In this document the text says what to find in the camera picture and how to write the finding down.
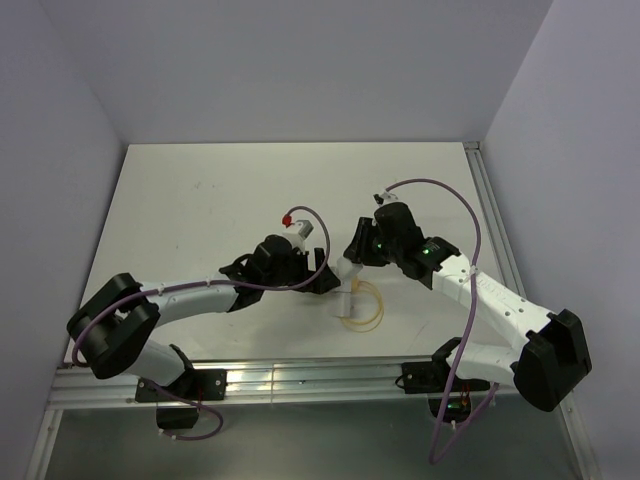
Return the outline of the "white USB charger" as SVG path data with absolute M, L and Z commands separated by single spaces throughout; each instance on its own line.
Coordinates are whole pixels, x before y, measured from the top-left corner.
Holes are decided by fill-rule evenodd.
M 336 262 L 336 275 L 342 282 L 351 282 L 362 268 L 361 264 L 354 263 L 342 256 Z
M 349 292 L 339 292 L 333 305 L 333 315 L 340 319 L 350 319 L 352 311 L 352 294 Z

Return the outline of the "white cube socket adapter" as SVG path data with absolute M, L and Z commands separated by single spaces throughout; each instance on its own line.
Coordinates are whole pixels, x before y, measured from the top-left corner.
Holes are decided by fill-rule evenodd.
M 336 298 L 339 302 L 346 302 L 351 300 L 351 296 L 358 286 L 358 279 L 353 277 L 351 279 L 344 280 L 339 287 L 334 290 Z

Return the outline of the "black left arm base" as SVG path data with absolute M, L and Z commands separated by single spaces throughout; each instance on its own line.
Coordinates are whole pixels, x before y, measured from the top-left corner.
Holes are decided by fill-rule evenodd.
M 183 373 L 163 389 L 170 394 L 189 401 L 222 401 L 227 385 L 227 371 L 224 369 L 195 369 Z M 137 403 L 168 402 L 171 398 L 156 390 L 151 383 L 142 379 L 136 389 Z

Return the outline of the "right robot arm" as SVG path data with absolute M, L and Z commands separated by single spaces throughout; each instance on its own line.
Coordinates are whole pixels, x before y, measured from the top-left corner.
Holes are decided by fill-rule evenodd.
M 446 390 L 486 391 L 491 384 L 515 388 L 532 406 L 553 411 L 592 369 L 580 318 L 554 313 L 478 271 L 445 239 L 426 237 L 402 202 L 387 203 L 359 219 L 344 258 L 356 265 L 396 265 L 411 280 L 475 313 L 507 346 L 479 345 L 459 337 L 427 362 L 402 366 L 408 394 Z

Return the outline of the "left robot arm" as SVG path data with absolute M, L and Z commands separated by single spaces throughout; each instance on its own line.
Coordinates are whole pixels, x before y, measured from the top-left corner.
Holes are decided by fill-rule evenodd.
M 255 250 L 212 277 L 187 283 L 143 284 L 129 273 L 112 277 L 68 321 L 76 364 L 100 380 L 123 373 L 158 383 L 172 399 L 195 386 L 191 362 L 175 345 L 151 339 L 166 324 L 208 313 L 234 313 L 262 299 L 267 291 L 326 294 L 341 284 L 323 249 L 313 253 L 303 242 L 267 236 Z

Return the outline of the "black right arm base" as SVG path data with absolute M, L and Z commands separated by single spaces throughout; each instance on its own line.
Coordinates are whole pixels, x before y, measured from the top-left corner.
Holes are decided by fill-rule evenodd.
M 450 373 L 445 361 L 415 361 L 401 364 L 399 383 L 406 394 L 443 393 Z M 483 392 L 490 389 L 490 383 L 481 379 L 460 379 L 455 377 L 451 391 L 454 393 Z

